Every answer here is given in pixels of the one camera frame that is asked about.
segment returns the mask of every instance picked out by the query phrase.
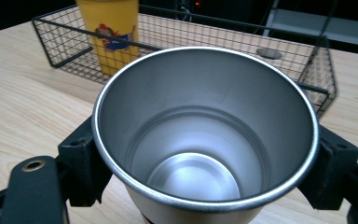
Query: yellow cup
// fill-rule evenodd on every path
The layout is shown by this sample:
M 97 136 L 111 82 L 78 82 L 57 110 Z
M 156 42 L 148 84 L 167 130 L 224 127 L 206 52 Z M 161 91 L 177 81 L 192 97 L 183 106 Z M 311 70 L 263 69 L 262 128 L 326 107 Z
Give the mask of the yellow cup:
M 76 0 L 86 30 L 137 42 L 138 0 Z M 102 71 L 112 76 L 138 57 L 137 47 L 91 35 Z

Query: light wood surface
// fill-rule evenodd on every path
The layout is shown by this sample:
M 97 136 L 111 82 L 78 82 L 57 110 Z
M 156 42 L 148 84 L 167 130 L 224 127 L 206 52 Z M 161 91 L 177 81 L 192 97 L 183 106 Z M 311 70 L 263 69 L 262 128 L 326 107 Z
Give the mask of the light wood surface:
M 339 95 L 322 125 L 358 146 L 358 55 L 332 50 Z M 31 23 L 0 31 L 0 189 L 11 169 L 33 156 L 57 156 L 57 145 L 91 115 L 102 85 L 51 68 Z M 349 208 L 316 211 L 294 189 L 252 223 L 346 223 Z M 69 208 L 71 223 L 143 223 L 114 176 L 103 203 Z

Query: black wire basket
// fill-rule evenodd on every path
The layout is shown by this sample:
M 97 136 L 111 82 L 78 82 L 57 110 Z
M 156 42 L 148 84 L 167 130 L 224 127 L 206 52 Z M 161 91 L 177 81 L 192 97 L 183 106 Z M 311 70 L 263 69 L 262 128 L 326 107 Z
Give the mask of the black wire basket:
M 319 117 L 337 96 L 328 40 L 324 36 L 147 6 L 139 8 L 136 42 L 87 31 L 77 6 L 33 18 L 33 25 L 52 67 L 103 84 L 110 76 L 102 66 L 118 70 L 127 63 L 123 58 L 128 54 L 136 59 L 161 49 L 212 46 L 234 49 L 277 67 L 304 90 Z M 99 46 L 90 41 L 91 36 L 138 50 L 102 55 L 97 50 Z M 109 63 L 100 64 L 98 57 L 109 58 Z

